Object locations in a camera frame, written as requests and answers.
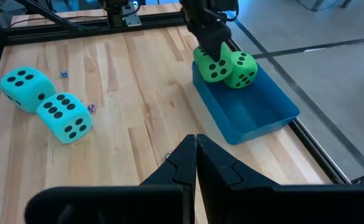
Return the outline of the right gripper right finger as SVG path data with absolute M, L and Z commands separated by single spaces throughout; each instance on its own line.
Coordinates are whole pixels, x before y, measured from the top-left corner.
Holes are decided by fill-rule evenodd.
M 364 223 L 364 185 L 281 185 L 197 135 L 209 223 Z

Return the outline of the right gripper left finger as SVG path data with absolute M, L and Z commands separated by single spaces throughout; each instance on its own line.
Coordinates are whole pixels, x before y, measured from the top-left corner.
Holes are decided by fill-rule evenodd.
M 188 134 L 135 186 L 53 187 L 27 203 L 26 223 L 193 223 L 197 142 Z

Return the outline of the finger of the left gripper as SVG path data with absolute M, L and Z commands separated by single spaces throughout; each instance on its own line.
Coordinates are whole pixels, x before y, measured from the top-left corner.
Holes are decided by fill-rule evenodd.
M 222 43 L 230 38 L 229 30 L 206 33 L 202 37 L 202 48 L 214 61 L 219 61 Z

